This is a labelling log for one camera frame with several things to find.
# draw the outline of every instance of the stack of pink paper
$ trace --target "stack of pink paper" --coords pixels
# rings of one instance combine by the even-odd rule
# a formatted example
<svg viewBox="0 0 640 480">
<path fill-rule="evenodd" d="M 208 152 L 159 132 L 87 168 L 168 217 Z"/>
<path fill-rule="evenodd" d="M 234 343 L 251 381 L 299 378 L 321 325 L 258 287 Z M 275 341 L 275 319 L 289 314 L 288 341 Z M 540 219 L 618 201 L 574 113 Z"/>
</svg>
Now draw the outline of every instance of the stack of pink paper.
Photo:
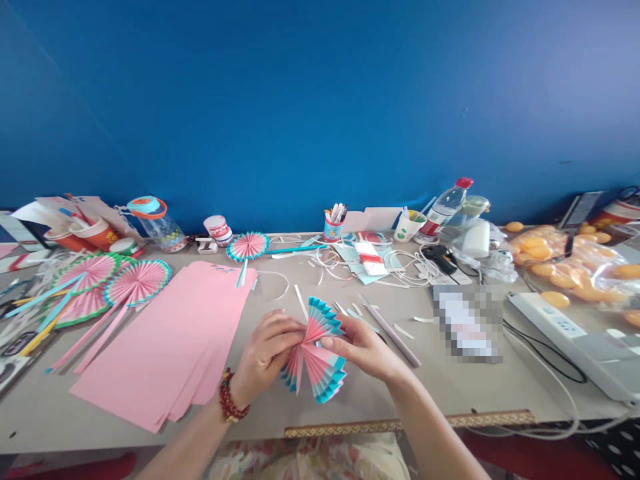
<svg viewBox="0 0 640 480">
<path fill-rule="evenodd" d="M 215 395 L 257 272 L 196 261 L 87 368 L 70 392 L 157 433 Z"/>
</svg>

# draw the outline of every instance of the woman's left hand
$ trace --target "woman's left hand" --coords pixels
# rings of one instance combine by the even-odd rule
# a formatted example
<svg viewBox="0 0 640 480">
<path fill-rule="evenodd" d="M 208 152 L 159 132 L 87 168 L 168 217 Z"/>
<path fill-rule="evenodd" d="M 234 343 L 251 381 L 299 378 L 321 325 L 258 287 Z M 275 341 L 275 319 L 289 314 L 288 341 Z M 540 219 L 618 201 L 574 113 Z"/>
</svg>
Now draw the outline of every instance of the woman's left hand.
<svg viewBox="0 0 640 480">
<path fill-rule="evenodd" d="M 307 326 L 285 314 L 269 312 L 258 324 L 242 352 L 229 390 L 235 406 L 243 410 L 280 374 L 295 345 L 305 338 Z"/>
</svg>

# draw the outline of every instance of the hand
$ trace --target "hand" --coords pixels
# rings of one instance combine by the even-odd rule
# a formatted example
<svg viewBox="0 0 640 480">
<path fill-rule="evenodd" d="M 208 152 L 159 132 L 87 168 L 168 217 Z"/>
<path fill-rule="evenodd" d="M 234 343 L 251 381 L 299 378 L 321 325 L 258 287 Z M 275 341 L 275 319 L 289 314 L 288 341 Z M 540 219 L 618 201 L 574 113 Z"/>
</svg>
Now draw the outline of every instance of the hand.
<svg viewBox="0 0 640 480">
<path fill-rule="evenodd" d="M 285 314 L 269 312 L 255 328 L 242 352 L 229 390 L 237 408 L 244 410 L 269 388 L 280 373 L 294 345 L 305 338 L 307 326 Z"/>
<path fill-rule="evenodd" d="M 342 329 L 352 343 L 337 337 L 325 337 L 321 341 L 324 348 L 355 363 L 360 370 L 386 384 L 411 375 L 405 363 L 363 320 L 341 313 L 336 318 L 342 322 Z"/>
</svg>

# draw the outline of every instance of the gold trim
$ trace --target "gold trim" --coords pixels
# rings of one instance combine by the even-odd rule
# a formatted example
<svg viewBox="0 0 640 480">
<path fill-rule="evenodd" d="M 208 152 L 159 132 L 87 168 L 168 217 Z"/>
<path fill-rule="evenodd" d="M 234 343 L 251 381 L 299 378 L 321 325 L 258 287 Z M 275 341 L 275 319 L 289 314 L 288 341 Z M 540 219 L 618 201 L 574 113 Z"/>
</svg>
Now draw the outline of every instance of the gold trim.
<svg viewBox="0 0 640 480">
<path fill-rule="evenodd" d="M 528 410 L 450 415 L 447 420 L 453 428 L 532 425 L 537 423 L 535 417 Z M 380 433 L 402 429 L 400 420 L 334 423 L 308 425 L 306 427 L 287 427 L 285 429 L 285 438 L 322 437 L 324 435 L 348 435 L 350 433 Z"/>
</svg>

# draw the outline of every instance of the red bottle cap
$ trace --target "red bottle cap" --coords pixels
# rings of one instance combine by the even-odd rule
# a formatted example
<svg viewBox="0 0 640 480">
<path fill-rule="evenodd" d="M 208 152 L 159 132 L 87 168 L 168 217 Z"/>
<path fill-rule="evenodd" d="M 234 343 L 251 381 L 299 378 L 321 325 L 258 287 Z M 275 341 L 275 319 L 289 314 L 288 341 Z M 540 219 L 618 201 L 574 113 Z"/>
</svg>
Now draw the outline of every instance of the red bottle cap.
<svg viewBox="0 0 640 480">
<path fill-rule="evenodd" d="M 473 185 L 473 179 L 470 179 L 468 177 L 460 177 L 458 178 L 458 181 L 455 183 L 455 186 L 460 188 L 469 188 L 472 185 Z"/>
</svg>

